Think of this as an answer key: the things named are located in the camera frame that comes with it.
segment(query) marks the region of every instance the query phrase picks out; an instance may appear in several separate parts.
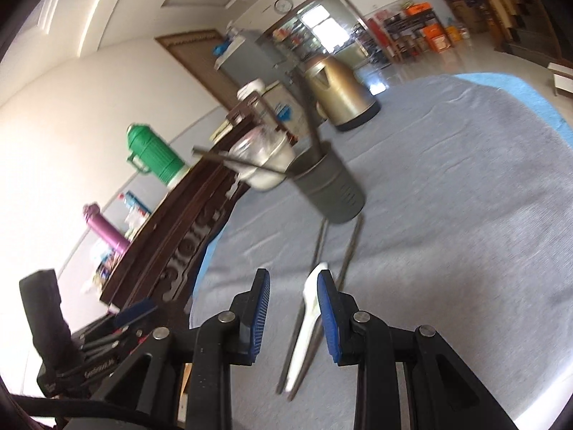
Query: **wall clock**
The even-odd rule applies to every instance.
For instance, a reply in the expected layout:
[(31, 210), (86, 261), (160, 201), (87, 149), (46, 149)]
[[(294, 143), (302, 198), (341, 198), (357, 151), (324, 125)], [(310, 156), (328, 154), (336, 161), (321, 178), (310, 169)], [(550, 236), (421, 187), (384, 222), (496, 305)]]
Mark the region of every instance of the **wall clock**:
[(292, 8), (294, 8), (294, 3), (292, 0), (277, 0), (274, 2), (274, 11), (279, 14), (286, 14)]

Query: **wooden door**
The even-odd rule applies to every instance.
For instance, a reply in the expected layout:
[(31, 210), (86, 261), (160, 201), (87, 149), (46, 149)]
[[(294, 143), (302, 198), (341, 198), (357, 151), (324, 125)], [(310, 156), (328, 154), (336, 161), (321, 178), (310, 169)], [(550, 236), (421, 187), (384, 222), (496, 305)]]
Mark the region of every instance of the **wooden door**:
[(223, 41), (219, 32), (207, 30), (167, 35), (159, 37), (157, 41), (227, 110), (237, 105), (239, 86), (223, 71), (214, 67), (217, 57), (213, 55), (213, 48)]

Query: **doorway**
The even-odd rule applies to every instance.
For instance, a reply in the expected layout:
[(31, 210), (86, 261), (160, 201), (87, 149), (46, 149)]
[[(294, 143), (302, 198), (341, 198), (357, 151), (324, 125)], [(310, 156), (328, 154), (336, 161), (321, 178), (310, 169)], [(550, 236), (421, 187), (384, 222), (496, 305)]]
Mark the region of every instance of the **doorway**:
[(239, 86), (223, 71), (215, 69), (213, 48), (223, 42), (216, 30), (166, 35), (157, 41), (183, 65), (227, 110), (237, 104)]
[(307, 0), (293, 8), (265, 34), (299, 61), (331, 54), (353, 70), (368, 64), (390, 64), (385, 49), (370, 34), (349, 0)]

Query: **window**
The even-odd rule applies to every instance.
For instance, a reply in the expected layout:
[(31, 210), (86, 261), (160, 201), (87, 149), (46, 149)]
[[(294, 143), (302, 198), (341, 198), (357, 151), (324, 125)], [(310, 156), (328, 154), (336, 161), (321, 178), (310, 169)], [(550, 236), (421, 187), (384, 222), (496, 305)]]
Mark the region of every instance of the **window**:
[(310, 27), (310, 30), (330, 53), (336, 46), (342, 46), (350, 39), (348, 33), (330, 17), (330, 13), (322, 5), (310, 9), (300, 19)]

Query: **orange box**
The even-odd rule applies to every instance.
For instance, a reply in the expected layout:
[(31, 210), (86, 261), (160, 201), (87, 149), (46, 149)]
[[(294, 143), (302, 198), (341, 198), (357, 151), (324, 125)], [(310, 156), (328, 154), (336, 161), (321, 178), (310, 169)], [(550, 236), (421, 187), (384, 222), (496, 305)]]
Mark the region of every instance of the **orange box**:
[(456, 26), (450, 25), (449, 27), (446, 27), (446, 31), (448, 31), (450, 39), (452, 39), (454, 42), (459, 42), (460, 40), (462, 40), (462, 36), (459, 33), (458, 28)]
[(405, 12), (408, 16), (413, 16), (416, 13), (426, 11), (426, 9), (432, 9), (432, 5), (427, 1), (424, 1), (424, 3), (418, 3), (410, 6), (410, 8), (406, 8)]
[(432, 50), (437, 53), (443, 50), (448, 50), (448, 48), (451, 47), (445, 35), (439, 35), (437, 37), (428, 38), (426, 40), (428, 41), (428, 45), (432, 48)]
[(420, 30), (428, 39), (444, 35), (443, 31), (439, 27), (439, 24), (427, 25), (426, 27), (422, 27)]

